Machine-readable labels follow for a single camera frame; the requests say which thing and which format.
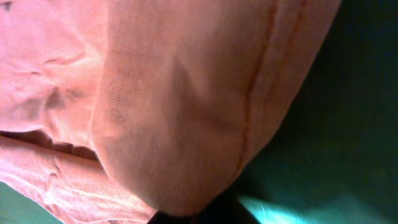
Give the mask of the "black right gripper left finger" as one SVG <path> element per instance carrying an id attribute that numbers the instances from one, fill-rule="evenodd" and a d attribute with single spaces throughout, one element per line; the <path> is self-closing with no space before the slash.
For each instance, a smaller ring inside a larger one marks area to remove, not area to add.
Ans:
<path id="1" fill-rule="evenodd" d="M 147 224 L 197 224 L 198 217 L 177 217 L 166 213 L 157 212 Z"/>

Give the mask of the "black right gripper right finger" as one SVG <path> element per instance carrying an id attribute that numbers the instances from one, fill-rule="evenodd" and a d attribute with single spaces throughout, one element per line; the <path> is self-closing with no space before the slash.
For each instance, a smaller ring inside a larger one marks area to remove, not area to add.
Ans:
<path id="1" fill-rule="evenodd" d="M 202 211 L 198 222 L 199 224 L 259 224 L 230 191 L 217 196 Z"/>

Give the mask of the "orange red t-shirt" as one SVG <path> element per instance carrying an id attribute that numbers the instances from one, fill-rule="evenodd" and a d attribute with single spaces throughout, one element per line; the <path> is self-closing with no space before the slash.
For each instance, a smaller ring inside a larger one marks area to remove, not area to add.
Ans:
<path id="1" fill-rule="evenodd" d="M 272 139 L 337 0 L 1 2 L 1 181 L 64 223 L 201 212 Z"/>

